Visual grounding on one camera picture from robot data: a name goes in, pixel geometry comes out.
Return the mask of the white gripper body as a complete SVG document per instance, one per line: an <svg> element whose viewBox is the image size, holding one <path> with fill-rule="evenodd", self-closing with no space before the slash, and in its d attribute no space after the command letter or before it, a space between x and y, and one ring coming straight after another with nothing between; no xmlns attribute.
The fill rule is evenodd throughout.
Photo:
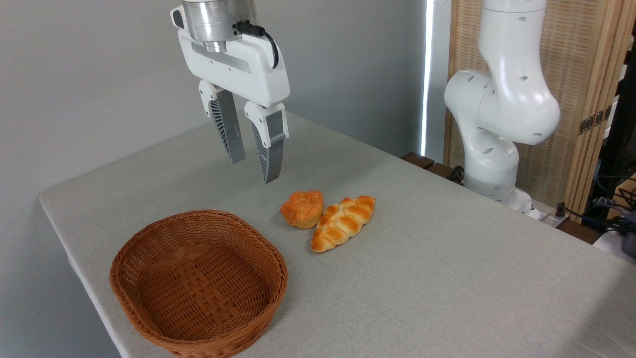
<svg viewBox="0 0 636 358"><path fill-rule="evenodd" d="M282 54L273 68L272 44L267 38L243 35L226 42L223 53L209 52L193 41L186 30L178 31L189 70L201 80L269 108L290 95Z"/></svg>

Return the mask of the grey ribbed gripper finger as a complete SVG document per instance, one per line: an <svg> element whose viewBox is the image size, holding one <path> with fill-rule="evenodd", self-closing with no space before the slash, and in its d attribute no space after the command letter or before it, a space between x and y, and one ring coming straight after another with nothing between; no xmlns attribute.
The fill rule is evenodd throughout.
<svg viewBox="0 0 636 358"><path fill-rule="evenodd" d="M207 116L213 119L229 159L236 164L245 159L234 95L205 80L198 90Z"/></svg>
<svg viewBox="0 0 636 358"><path fill-rule="evenodd" d="M270 108L249 100L245 115L252 122L264 183L277 179L283 163L284 140L289 137L284 104Z"/></svg>

